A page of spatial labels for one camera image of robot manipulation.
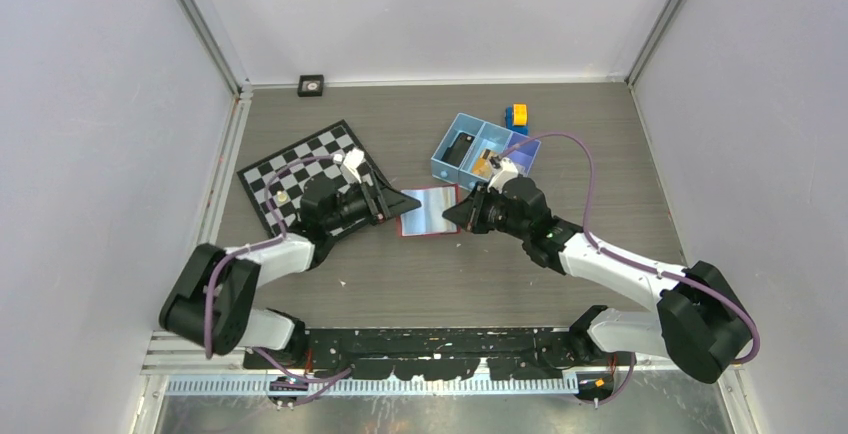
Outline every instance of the black square sensor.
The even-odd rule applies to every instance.
[[[300,76],[297,83],[298,97],[320,97],[324,94],[324,76],[315,74],[311,76]]]

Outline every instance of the black object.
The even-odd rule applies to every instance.
[[[297,82],[298,97],[321,97],[324,95],[324,75],[300,76]]]
[[[203,345],[203,320],[206,293],[212,270],[224,258],[223,249],[201,244],[186,262],[177,283],[159,312],[159,325],[198,345]],[[247,328],[250,306],[256,293],[260,266],[233,259],[219,275],[223,285],[215,301],[212,324],[212,352],[223,355],[238,345]]]
[[[698,261],[684,272],[745,311],[715,266]],[[724,304],[686,284],[679,283],[661,296],[657,312],[669,357],[693,378],[708,384],[716,382],[751,340],[748,326]]]
[[[583,232],[581,226],[552,215],[545,195],[524,176],[507,181],[501,192],[478,182],[468,197],[447,209],[442,217],[474,234],[498,230],[521,239],[533,262],[560,274],[567,274],[560,262],[560,252],[572,236]],[[684,273],[723,294],[744,311],[714,266],[698,261]],[[678,283],[674,289],[662,292],[661,297],[657,313],[669,357],[694,379],[708,384],[716,382],[751,340],[751,332],[718,300],[685,284]],[[605,306],[593,306],[572,326],[575,336],[573,344],[568,346],[572,356],[597,356],[597,347],[585,332],[604,309]]]
[[[594,378],[594,376],[586,374],[577,374],[578,382],[583,382]],[[590,382],[589,384],[581,384],[580,391],[575,394],[574,397],[588,402],[593,402],[595,399],[603,401],[604,399],[610,397],[613,393],[613,387],[615,386],[615,377],[611,375],[605,375],[601,376],[600,379],[603,381],[603,384],[601,386],[598,386],[595,382]]]
[[[324,262],[335,245],[330,232],[360,221],[382,224],[404,212],[418,209],[421,202],[396,191],[383,179],[374,177],[377,187],[359,183],[346,192],[338,192],[335,183],[324,174],[310,179],[300,200],[297,222],[289,227],[315,244],[310,269]]]
[[[425,380],[467,379],[480,359],[486,358],[492,380],[560,379],[572,366],[606,366],[611,354],[561,366],[552,358],[566,357],[572,334],[550,327],[440,328],[440,329],[310,329],[309,347],[316,376],[327,377],[351,367],[353,379]],[[269,351],[280,363],[290,358]],[[630,355],[619,354],[619,362]],[[303,368],[306,358],[292,364]],[[246,369],[269,369],[268,361],[253,353],[244,358]]]
[[[545,194],[524,176],[507,181],[502,192],[478,182],[468,197],[442,217],[474,234],[498,230],[521,239],[521,247],[533,262],[560,274],[565,270],[559,252],[574,234],[583,232],[577,224],[552,215]]]
[[[382,179],[375,177],[375,181],[378,187],[353,184],[344,194],[339,194],[323,174],[307,183],[302,216],[291,230],[303,234],[315,245],[310,269],[326,259],[336,242],[330,230],[340,223],[365,221],[379,224],[421,206],[418,200],[395,191]],[[215,266],[225,255],[223,249],[211,244],[202,244],[194,249],[159,313],[159,325],[163,329],[203,345],[204,288],[208,286]],[[221,271],[217,281],[221,292],[212,310],[213,353],[228,354],[244,335],[260,267],[252,261],[236,258]],[[277,351],[278,355],[286,358],[283,362],[303,358],[306,326],[299,319],[279,314],[291,319],[295,330],[286,349]]]
[[[353,148],[358,148],[365,153],[365,163],[360,166],[359,169],[359,174],[362,176],[362,179],[365,180],[367,178],[374,182],[374,177],[378,177],[385,184],[388,184],[386,176],[384,176],[380,171],[379,166],[377,166],[374,159],[371,158],[371,155],[368,154],[368,150],[365,149],[365,146],[344,119],[337,121],[293,144],[290,144],[238,171],[239,181],[241,181],[241,185],[250,200],[250,204],[253,206],[256,216],[258,217],[259,222],[262,223],[262,227],[265,229],[269,238],[279,235],[280,227],[276,222],[273,222],[272,217],[267,215],[269,211],[264,202],[266,182],[262,177],[274,172],[275,167],[279,168],[297,159],[302,159],[303,157],[326,155],[328,152],[336,153],[341,150],[349,152]],[[336,175],[333,178],[333,182],[336,184],[337,189],[341,190],[348,185],[347,181],[341,175],[341,171],[338,166],[334,166],[333,161],[318,161],[318,165],[323,168],[322,172],[325,174],[330,172],[330,170],[334,171],[334,174]],[[259,179],[251,182],[251,180],[255,177],[259,177]],[[303,191],[306,188],[305,183],[309,180],[309,173],[302,169],[299,172],[294,173],[292,177],[293,180],[290,179],[289,184],[296,183],[292,187],[284,187],[282,181],[271,185],[272,196],[278,190],[283,191],[288,196],[289,200],[276,209],[279,216],[286,222],[287,225],[291,225],[297,220],[300,211],[300,200],[303,197]],[[336,240],[340,240],[366,225],[368,225],[368,223],[364,221],[355,222],[344,226],[342,229],[332,231],[331,234],[336,238]]]
[[[465,132],[460,132],[459,135],[456,136],[456,139],[453,140],[453,144],[445,149],[445,153],[442,155],[442,162],[459,167],[459,165],[462,164],[462,160],[465,159],[465,155],[468,154],[468,150],[471,149],[471,144],[473,143],[474,136]]]

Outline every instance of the cable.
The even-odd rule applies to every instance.
[[[215,268],[212,270],[212,275],[209,276],[209,283],[206,286],[206,303],[203,309],[203,348],[206,351],[206,359],[212,359],[212,306],[215,304],[215,288],[218,285],[218,277],[221,275],[221,272],[227,264],[242,254],[247,254],[251,251],[258,251],[260,249],[265,249],[266,247],[272,247],[280,244],[285,240],[286,234],[288,233],[288,227],[286,226],[285,220],[281,218],[277,213],[277,210],[271,206],[271,184],[276,182],[283,174],[301,164],[309,164],[315,161],[324,161],[328,159],[332,160],[333,156],[304,157],[296,159],[278,169],[274,173],[274,176],[265,184],[265,206],[268,208],[271,215],[274,216],[274,220],[277,221],[277,226],[280,228],[280,235],[267,241],[257,242],[252,245],[248,244],[241,249],[237,249],[224,256],[224,258],[215,265]]]
[[[206,359],[212,359],[212,306],[215,303],[215,287],[218,285],[218,277],[224,270],[224,267],[236,257],[247,254],[251,251],[265,249],[266,247],[276,246],[283,242],[283,236],[277,236],[267,241],[257,242],[253,245],[248,245],[227,254],[221,259],[215,268],[212,269],[212,275],[209,276],[209,283],[206,285],[206,304],[203,306],[203,348],[206,351]]]
[[[615,368],[618,367],[618,354],[613,353],[610,358],[610,375],[615,377]]]
[[[271,366],[274,367],[274,369],[279,370],[280,372],[282,372],[286,376],[288,376],[288,377],[290,377],[290,378],[292,378],[296,381],[305,382],[307,384],[327,383],[327,385],[325,385],[324,387],[322,387],[318,391],[291,403],[289,405],[290,407],[302,406],[304,404],[308,404],[308,403],[314,401],[315,399],[318,399],[321,396],[321,394],[324,394],[325,392],[327,392],[328,389],[335,386],[337,382],[341,381],[342,379],[344,379],[345,377],[347,377],[351,373],[351,369],[348,367],[344,371],[342,371],[342,372],[340,372],[340,373],[338,373],[334,376],[327,377],[325,379],[315,379],[315,378],[302,377],[302,376],[298,376],[298,375],[292,373],[291,371],[289,371],[288,369],[286,369],[285,366],[283,366],[282,364],[277,362],[276,359],[274,359],[273,357],[271,357],[270,354],[265,352],[265,349],[262,349],[261,347],[254,347],[253,352],[262,356],[266,361],[268,361],[269,364],[271,364]]]
[[[728,299],[726,296],[724,296],[720,292],[716,291],[715,289],[712,289],[711,287],[705,286],[705,285],[701,284],[700,282],[689,279],[688,277],[679,276],[677,274],[667,272],[667,271],[663,271],[663,272],[658,273],[657,270],[654,268],[654,266],[642,264],[641,262],[634,261],[633,259],[627,258],[625,256],[622,256],[621,254],[610,251],[609,249],[607,249],[605,247],[600,247],[598,245],[598,241],[595,240],[595,238],[592,236],[592,233],[589,230],[589,213],[592,210],[592,194],[595,191],[595,161],[592,159],[592,154],[589,152],[589,148],[586,147],[586,144],[584,144],[583,141],[581,141],[579,138],[577,138],[573,134],[569,134],[567,132],[548,132],[548,133],[545,133],[545,134],[540,134],[538,136],[527,138],[527,139],[525,139],[525,140],[523,140],[519,143],[512,145],[512,147],[510,147],[509,149],[507,149],[507,150],[505,150],[501,153],[501,157],[506,157],[511,152],[515,151],[516,149],[520,148],[521,146],[523,146],[523,145],[525,145],[529,142],[536,141],[536,140],[539,140],[539,139],[542,139],[542,138],[545,138],[545,137],[553,137],[553,136],[565,137],[565,138],[571,139],[572,141],[576,142],[577,145],[579,145],[580,148],[583,149],[583,153],[586,154],[586,159],[589,161],[589,189],[586,192],[586,207],[583,208],[583,235],[586,238],[586,240],[589,242],[589,244],[591,244],[592,247],[597,249],[598,252],[600,252],[601,254],[604,254],[611,259],[615,259],[616,261],[618,261],[618,262],[620,262],[624,265],[630,266],[634,269],[639,269],[640,271],[643,271],[643,272],[646,272],[646,273],[649,273],[649,274],[652,274],[652,275],[659,275],[660,277],[668,277],[669,279],[671,279],[673,281],[681,282],[683,284],[686,284],[689,287],[692,287],[694,289],[697,289],[697,290],[703,292],[704,294],[707,294],[708,296],[710,296],[713,299],[720,302],[722,305],[724,305],[725,307],[730,309],[734,314],[736,314],[739,317],[739,319],[741,319],[742,322],[745,324],[745,326],[748,328],[748,331],[751,333],[751,341],[752,341],[751,342],[751,350],[748,352],[748,354],[746,354],[743,357],[740,357],[739,359],[734,360],[733,362],[735,362],[737,364],[744,364],[746,362],[751,362],[755,357],[757,357],[757,354],[759,354],[759,352],[760,352],[760,332],[757,329],[757,325],[754,323],[754,320],[751,319],[751,316],[749,316],[745,311],[743,311],[742,308],[739,307],[735,302],[731,301],[730,299]]]
[[[627,370],[627,375],[624,376],[624,381],[621,383],[620,386],[618,386],[618,389],[612,391],[612,394],[610,394],[610,397],[608,397],[608,398],[606,398],[602,401],[598,401],[598,406],[603,406],[604,404],[612,402],[613,399],[618,397],[618,395],[621,394],[621,391],[623,391],[624,388],[627,387],[628,384],[630,384],[630,379],[633,377],[633,371],[635,371],[635,370],[636,370],[636,353],[633,352],[633,353],[630,353],[630,369]],[[585,399],[581,399],[581,401],[586,403],[586,404],[593,404],[593,405],[595,404],[593,401],[587,401]]]

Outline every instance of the yellow block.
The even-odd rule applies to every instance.
[[[526,126],[527,125],[527,104],[512,105],[512,125]]]

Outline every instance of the blue block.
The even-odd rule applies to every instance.
[[[517,132],[519,134],[527,135],[530,131],[527,129],[530,127],[530,123],[527,123],[526,126],[513,126],[512,125],[512,106],[506,108],[506,115],[504,116],[504,120],[506,121],[506,128],[512,132]]]

